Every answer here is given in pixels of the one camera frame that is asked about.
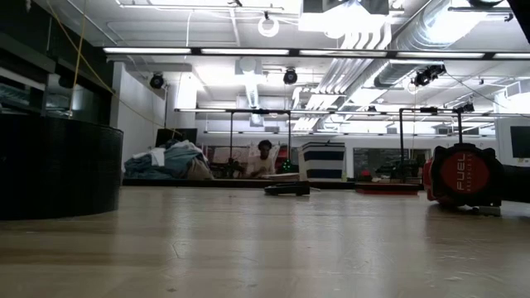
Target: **column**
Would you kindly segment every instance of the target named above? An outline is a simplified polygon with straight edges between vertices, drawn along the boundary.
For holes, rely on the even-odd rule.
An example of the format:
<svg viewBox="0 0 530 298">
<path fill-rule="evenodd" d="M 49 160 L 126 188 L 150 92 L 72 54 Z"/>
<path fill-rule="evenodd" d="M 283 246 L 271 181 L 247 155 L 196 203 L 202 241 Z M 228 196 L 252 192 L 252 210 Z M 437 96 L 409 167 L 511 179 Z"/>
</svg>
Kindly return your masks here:
<svg viewBox="0 0 530 298">
<path fill-rule="evenodd" d="M 168 128 L 195 128 L 195 113 L 177 113 L 175 108 L 196 108 L 197 83 L 189 73 L 174 74 L 167 79 L 166 126 Z"/>
</svg>

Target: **white cloth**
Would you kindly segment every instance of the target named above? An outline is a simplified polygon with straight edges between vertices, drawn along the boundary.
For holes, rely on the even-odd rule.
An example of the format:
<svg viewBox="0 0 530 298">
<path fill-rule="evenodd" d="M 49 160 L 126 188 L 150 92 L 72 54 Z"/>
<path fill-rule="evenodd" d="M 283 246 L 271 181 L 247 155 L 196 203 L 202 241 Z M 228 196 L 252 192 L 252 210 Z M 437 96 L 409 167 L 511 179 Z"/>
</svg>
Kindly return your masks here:
<svg viewBox="0 0 530 298">
<path fill-rule="evenodd" d="M 164 166 L 166 164 L 166 157 L 164 156 L 164 148 L 155 148 L 147 152 L 138 153 L 132 156 L 134 159 L 144 157 L 147 154 L 151 154 L 151 165 L 152 166 Z"/>
<path fill-rule="evenodd" d="M 190 142 L 188 140 L 184 140 L 182 142 L 175 143 L 170 148 L 185 148 L 185 149 L 195 150 L 197 152 L 202 153 L 201 149 L 199 149 L 194 143 L 192 143 L 192 142 Z M 206 156 L 204 154 L 203 154 L 203 157 L 204 157 L 205 161 L 208 161 L 208 159 L 206 158 Z"/>
<path fill-rule="evenodd" d="M 151 162 L 153 166 L 164 166 L 166 164 L 166 157 L 164 156 L 164 148 L 155 148 L 151 150 Z"/>
</svg>

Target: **black stand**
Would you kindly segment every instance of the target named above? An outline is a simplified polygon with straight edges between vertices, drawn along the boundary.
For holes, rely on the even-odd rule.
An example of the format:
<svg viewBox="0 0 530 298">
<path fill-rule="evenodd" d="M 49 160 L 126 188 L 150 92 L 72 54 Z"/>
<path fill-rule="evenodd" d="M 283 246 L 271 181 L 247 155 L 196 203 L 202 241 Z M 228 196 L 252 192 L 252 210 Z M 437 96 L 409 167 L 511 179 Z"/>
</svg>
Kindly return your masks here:
<svg viewBox="0 0 530 298">
<path fill-rule="evenodd" d="M 401 180 L 402 183 L 405 183 L 405 140 L 403 138 L 403 112 L 404 111 L 410 111 L 410 112 L 420 112 L 420 113 L 430 113 L 431 115 L 435 116 L 438 114 L 438 112 L 452 112 L 456 113 L 456 117 L 458 118 L 458 142 L 461 144 L 463 143 L 463 137 L 462 137 L 462 112 L 456 111 L 448 108 L 400 108 L 399 109 L 399 141 L 401 145 Z"/>
</svg>

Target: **fluorescent light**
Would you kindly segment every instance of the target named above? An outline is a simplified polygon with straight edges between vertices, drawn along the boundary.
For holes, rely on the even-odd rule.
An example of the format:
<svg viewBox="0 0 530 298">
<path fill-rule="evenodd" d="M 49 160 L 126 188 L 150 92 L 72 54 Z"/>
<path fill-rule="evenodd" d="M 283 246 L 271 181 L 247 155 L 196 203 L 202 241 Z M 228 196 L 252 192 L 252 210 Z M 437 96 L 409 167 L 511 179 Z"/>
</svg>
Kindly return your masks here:
<svg viewBox="0 0 530 298">
<path fill-rule="evenodd" d="M 283 49 L 202 49 L 204 55 L 289 55 Z"/>
<path fill-rule="evenodd" d="M 391 65 L 444 65 L 443 61 L 433 60 L 390 60 Z"/>
<path fill-rule="evenodd" d="M 381 115 L 380 112 L 335 112 L 339 115 L 359 115 L 359 116 L 371 116 L 371 115 Z"/>
<path fill-rule="evenodd" d="M 399 16 L 405 13 L 404 9 L 391 9 L 388 11 L 388 14 L 391 16 Z"/>
<path fill-rule="evenodd" d="M 142 5 L 142 4 L 122 4 L 121 8 L 143 8 L 143 9 L 164 9 L 164 10 L 201 10 L 201 11 L 228 11 L 234 9 L 235 11 L 243 12 L 284 12 L 283 7 L 231 7 L 231 6 L 217 6 L 217 5 Z"/>
<path fill-rule="evenodd" d="M 310 133 L 314 136 L 342 136 L 344 135 L 343 133 L 341 132 L 313 132 L 313 133 Z"/>
<path fill-rule="evenodd" d="M 384 57 L 386 51 L 371 50 L 300 50 L 300 55 L 329 57 Z"/>
<path fill-rule="evenodd" d="M 242 134 L 273 134 L 274 132 L 238 132 Z"/>
<path fill-rule="evenodd" d="M 144 47 L 105 47 L 103 48 L 107 54 L 141 54 L 141 55 L 155 55 L 155 54 L 174 54 L 184 55 L 190 54 L 191 49 L 187 48 L 144 48 Z"/>
<path fill-rule="evenodd" d="M 225 113 L 226 110 L 218 108 L 176 108 L 175 112 L 188 112 L 188 113 Z"/>
<path fill-rule="evenodd" d="M 494 59 L 530 59 L 530 53 L 497 53 Z"/>
<path fill-rule="evenodd" d="M 432 58 L 432 59 L 481 59 L 484 53 L 469 52 L 398 52 L 397 58 Z"/>
<path fill-rule="evenodd" d="M 291 114 L 293 113 L 300 113 L 300 114 L 329 114 L 329 111 L 317 111 L 317 110 L 301 110 L 301 111 L 291 111 Z"/>
</svg>

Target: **yellow cable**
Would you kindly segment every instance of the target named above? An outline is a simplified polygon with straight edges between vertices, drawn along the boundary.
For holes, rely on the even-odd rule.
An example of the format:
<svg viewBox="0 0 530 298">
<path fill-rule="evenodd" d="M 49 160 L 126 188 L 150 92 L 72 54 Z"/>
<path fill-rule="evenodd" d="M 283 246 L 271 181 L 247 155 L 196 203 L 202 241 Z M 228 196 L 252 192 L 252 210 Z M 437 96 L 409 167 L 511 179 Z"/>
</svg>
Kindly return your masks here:
<svg viewBox="0 0 530 298">
<path fill-rule="evenodd" d="M 77 75 L 80 72 L 81 50 L 83 49 L 84 28 L 86 25 L 86 3 L 87 2 L 88 2 L 87 0 L 84 0 L 83 25 L 81 27 L 81 38 L 79 39 L 79 50 L 77 51 L 77 62 L 75 64 L 75 73 L 74 73 L 74 87 L 72 88 L 72 96 L 70 99 L 70 110 L 68 112 L 68 119 L 72 118 L 72 106 L 74 105 L 75 86 L 77 85 Z"/>
<path fill-rule="evenodd" d="M 125 103 L 125 101 L 121 100 L 118 95 L 114 92 L 114 90 L 112 88 L 110 88 L 107 84 L 105 84 L 105 82 L 101 79 L 101 77 L 98 75 L 98 73 L 96 73 L 96 71 L 94 70 L 94 68 L 92 68 L 92 66 L 90 65 L 90 63 L 84 58 L 83 54 L 81 53 L 80 49 L 75 45 L 74 41 L 72 41 L 72 39 L 70 38 L 70 35 L 68 34 L 68 32 L 66 31 L 65 27 L 63 26 L 63 24 L 60 22 L 60 19 L 59 19 L 59 16 L 57 16 L 57 13 L 55 12 L 55 10 L 53 9 L 53 7 L 51 6 L 50 4 L 50 1 L 49 0 L 46 0 L 46 3 L 48 4 L 48 7 L 50 8 L 51 10 L 51 13 L 53 14 L 55 20 L 57 21 L 57 23 L 59 24 L 59 27 L 60 29 L 65 33 L 66 35 L 66 38 L 68 38 L 68 41 L 70 41 L 70 44 L 75 48 L 75 50 L 78 51 L 79 53 L 79 56 L 81 57 L 81 59 L 83 60 L 83 62 L 86 64 L 86 66 L 89 68 L 90 72 L 92 72 L 92 74 L 98 79 L 98 81 L 120 102 L 120 103 L 123 103 L 123 105 L 127 108 L 129 108 L 131 111 L 135 112 L 135 114 L 137 114 L 138 116 L 144 118 L 145 120 L 147 120 L 148 122 L 150 123 L 153 123 L 153 124 L 156 124 L 158 125 L 159 127 L 164 127 L 165 129 L 169 129 L 169 130 L 172 130 L 173 132 L 175 132 L 176 134 L 178 134 L 179 136 L 181 136 L 182 134 L 178 131 L 176 131 L 175 129 L 172 129 L 172 128 L 167 128 L 165 127 L 164 125 L 161 125 L 159 123 L 156 123 L 154 122 L 152 119 L 149 119 L 145 116 L 143 116 L 141 113 L 139 113 L 137 110 L 135 110 L 134 108 L 132 108 L 131 106 L 129 106 L 127 103 Z"/>
</svg>

